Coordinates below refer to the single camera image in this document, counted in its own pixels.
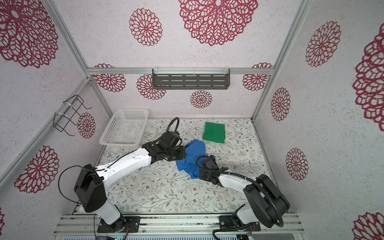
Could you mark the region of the blue tank top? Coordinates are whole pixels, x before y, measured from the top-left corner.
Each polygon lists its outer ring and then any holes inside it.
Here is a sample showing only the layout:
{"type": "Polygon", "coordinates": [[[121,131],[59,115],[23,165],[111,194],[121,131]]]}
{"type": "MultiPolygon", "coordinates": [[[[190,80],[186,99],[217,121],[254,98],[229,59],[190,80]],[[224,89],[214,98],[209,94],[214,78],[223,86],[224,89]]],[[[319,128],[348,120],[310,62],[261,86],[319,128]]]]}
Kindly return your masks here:
{"type": "Polygon", "coordinates": [[[203,141],[193,140],[186,145],[187,156],[180,161],[176,161],[177,169],[186,172],[191,179],[198,179],[201,169],[197,167],[196,160],[198,157],[206,155],[206,145],[203,141]]]}

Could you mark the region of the green tank top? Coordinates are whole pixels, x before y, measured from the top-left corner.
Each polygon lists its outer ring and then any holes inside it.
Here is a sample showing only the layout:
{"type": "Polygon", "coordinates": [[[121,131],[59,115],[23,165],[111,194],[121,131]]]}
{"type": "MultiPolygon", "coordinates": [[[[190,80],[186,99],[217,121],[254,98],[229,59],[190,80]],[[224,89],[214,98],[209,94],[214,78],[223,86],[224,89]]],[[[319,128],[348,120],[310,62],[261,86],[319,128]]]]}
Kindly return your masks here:
{"type": "Polygon", "coordinates": [[[226,130],[224,124],[218,123],[205,123],[205,131],[203,140],[224,144],[226,139],[226,130]]]}

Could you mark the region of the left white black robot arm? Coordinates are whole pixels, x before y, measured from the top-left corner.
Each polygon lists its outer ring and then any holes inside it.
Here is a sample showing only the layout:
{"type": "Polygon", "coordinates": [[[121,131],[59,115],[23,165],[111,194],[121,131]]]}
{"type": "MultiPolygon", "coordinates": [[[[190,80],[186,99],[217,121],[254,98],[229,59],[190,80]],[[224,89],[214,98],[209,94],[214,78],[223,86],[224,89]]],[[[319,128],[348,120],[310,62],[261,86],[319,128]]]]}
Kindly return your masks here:
{"type": "Polygon", "coordinates": [[[127,227],[126,219],[106,195],[106,188],[120,178],[158,161],[182,160],[186,147],[177,131],[166,131],[155,141],[148,142],[117,161],[97,167],[88,164],[76,181],[74,191],[86,213],[97,215],[101,224],[112,233],[127,227]]]}

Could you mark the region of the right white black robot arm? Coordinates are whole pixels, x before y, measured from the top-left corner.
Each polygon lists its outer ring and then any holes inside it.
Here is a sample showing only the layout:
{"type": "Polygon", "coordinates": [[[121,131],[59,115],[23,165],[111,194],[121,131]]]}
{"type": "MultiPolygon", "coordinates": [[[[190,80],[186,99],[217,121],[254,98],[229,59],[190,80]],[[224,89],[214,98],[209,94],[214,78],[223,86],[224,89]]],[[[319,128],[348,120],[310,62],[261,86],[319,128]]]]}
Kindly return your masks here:
{"type": "Polygon", "coordinates": [[[283,215],[290,209],[290,203],[268,176],[246,177],[219,168],[213,155],[198,157],[196,165],[201,170],[200,180],[234,190],[247,200],[232,214],[231,221],[236,227],[256,222],[267,228],[285,225],[283,215]]]}

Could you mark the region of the white plastic basket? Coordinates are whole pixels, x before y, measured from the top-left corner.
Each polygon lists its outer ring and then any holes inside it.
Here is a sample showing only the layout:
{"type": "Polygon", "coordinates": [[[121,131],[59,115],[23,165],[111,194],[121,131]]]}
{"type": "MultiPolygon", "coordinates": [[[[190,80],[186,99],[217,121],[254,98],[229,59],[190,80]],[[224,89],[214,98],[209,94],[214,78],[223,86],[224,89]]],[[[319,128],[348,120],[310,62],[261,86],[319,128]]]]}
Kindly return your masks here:
{"type": "Polygon", "coordinates": [[[138,108],[116,110],[99,143],[109,147],[139,148],[149,113],[148,109],[138,108]]]}

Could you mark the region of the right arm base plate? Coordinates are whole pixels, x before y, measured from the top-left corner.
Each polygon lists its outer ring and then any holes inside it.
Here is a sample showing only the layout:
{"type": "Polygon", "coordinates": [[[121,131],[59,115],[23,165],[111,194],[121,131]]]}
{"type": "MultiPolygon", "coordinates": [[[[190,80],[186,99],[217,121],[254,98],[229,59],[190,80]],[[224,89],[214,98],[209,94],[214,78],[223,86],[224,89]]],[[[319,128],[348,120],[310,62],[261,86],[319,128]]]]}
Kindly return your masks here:
{"type": "Polygon", "coordinates": [[[219,216],[220,230],[259,232],[261,230],[259,222],[243,224],[237,217],[229,215],[219,216]]]}

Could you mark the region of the grey slotted wall shelf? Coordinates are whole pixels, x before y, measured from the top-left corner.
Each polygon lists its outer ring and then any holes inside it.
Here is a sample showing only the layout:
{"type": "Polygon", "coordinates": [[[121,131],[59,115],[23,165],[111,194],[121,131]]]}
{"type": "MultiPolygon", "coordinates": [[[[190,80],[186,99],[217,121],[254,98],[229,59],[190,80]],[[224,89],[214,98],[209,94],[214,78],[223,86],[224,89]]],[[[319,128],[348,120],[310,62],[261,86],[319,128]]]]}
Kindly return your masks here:
{"type": "Polygon", "coordinates": [[[152,70],[152,86],[156,90],[227,90],[230,70],[152,70]]]}

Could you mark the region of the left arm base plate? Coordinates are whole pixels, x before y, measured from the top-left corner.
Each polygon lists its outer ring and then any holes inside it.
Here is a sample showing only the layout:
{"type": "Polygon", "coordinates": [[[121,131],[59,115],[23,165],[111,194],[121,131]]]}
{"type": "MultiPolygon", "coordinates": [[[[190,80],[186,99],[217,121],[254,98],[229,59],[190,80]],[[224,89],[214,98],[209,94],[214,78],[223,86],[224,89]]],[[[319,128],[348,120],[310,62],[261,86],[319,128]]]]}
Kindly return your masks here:
{"type": "Polygon", "coordinates": [[[99,223],[97,233],[137,233],[140,226],[141,217],[124,217],[121,216],[116,222],[109,225],[103,219],[99,223]]]}

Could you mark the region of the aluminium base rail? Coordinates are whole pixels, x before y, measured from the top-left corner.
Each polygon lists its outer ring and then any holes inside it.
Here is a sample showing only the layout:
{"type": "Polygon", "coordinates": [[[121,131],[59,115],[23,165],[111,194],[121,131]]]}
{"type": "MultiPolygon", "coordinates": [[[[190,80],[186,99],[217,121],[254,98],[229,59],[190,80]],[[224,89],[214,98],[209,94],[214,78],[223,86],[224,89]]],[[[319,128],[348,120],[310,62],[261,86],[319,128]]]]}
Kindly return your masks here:
{"type": "MultiPolygon", "coordinates": [[[[134,235],[150,234],[210,234],[222,225],[221,216],[231,214],[126,214],[125,217],[140,218],[138,223],[130,224],[131,229],[138,230],[134,235]]],[[[282,228],[273,226],[267,228],[259,223],[258,234],[304,234],[298,214],[285,214],[282,228]]],[[[77,214],[63,215],[54,229],[53,236],[93,236],[100,226],[100,218],[94,215],[77,214]]]]}

